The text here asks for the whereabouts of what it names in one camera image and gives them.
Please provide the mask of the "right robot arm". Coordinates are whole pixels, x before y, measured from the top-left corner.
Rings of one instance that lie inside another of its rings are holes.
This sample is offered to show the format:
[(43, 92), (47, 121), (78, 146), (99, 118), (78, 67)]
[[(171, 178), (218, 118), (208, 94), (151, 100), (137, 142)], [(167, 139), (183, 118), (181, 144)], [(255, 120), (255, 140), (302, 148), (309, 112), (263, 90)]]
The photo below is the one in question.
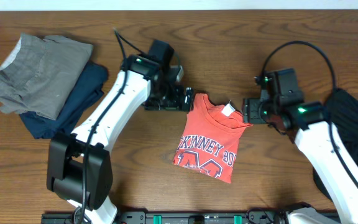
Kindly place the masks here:
[(327, 190), (341, 223), (358, 223), (358, 166), (344, 147), (327, 109), (307, 103), (294, 69), (255, 77), (258, 98), (246, 98), (245, 123), (266, 124), (291, 138), (307, 157)]

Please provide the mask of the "red t-shirt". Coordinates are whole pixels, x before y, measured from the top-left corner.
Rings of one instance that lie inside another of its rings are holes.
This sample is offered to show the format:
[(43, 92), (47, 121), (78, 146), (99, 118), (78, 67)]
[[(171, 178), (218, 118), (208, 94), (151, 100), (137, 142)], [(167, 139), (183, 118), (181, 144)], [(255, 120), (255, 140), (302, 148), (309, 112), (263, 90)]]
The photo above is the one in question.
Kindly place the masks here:
[(214, 105), (207, 94), (198, 93), (173, 164), (230, 184), (239, 140), (251, 126), (231, 105)]

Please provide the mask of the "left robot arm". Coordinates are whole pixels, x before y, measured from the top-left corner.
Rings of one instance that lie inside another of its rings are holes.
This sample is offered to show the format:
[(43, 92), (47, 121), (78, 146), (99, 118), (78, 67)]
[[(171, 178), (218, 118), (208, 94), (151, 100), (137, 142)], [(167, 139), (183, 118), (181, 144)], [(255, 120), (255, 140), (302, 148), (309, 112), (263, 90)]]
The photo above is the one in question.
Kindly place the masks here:
[(47, 188), (75, 207), (73, 213), (45, 213), (42, 223), (114, 223), (109, 198), (111, 151), (138, 107), (189, 111), (193, 89), (180, 84), (183, 67), (171, 65), (174, 49), (154, 40), (147, 53), (124, 57), (117, 79), (91, 116), (70, 134), (57, 133), (48, 150)]

